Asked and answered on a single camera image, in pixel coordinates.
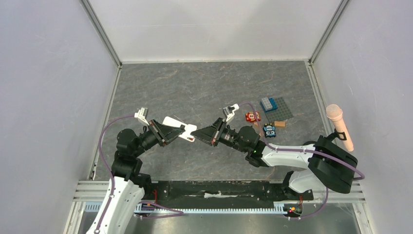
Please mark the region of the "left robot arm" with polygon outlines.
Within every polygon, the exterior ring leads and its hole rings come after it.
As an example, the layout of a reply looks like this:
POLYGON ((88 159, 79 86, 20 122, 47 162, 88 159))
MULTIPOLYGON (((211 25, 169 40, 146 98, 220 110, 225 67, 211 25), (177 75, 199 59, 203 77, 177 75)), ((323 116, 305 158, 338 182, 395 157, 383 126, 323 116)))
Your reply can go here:
POLYGON ((155 145, 167 146, 185 132, 185 126, 168 126, 150 120, 137 135, 124 129, 117 135, 114 161, 109 167, 110 180, 102 205, 89 234, 123 234, 138 203, 152 195, 151 177, 140 172, 139 156, 155 145))

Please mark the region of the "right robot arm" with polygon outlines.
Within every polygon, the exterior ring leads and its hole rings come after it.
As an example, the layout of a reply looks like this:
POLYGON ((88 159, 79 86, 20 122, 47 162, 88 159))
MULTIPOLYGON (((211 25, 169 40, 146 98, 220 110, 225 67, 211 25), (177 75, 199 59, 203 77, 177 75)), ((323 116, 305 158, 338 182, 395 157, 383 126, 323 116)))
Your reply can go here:
POLYGON ((246 161, 254 167, 300 168, 299 172, 290 172, 284 178, 281 192, 288 199, 318 188, 341 194, 351 191, 358 160, 334 144, 331 136, 320 136, 317 141, 302 146, 266 144, 253 127, 244 126, 236 131, 222 118, 191 135, 211 146, 222 143, 245 153, 246 161))

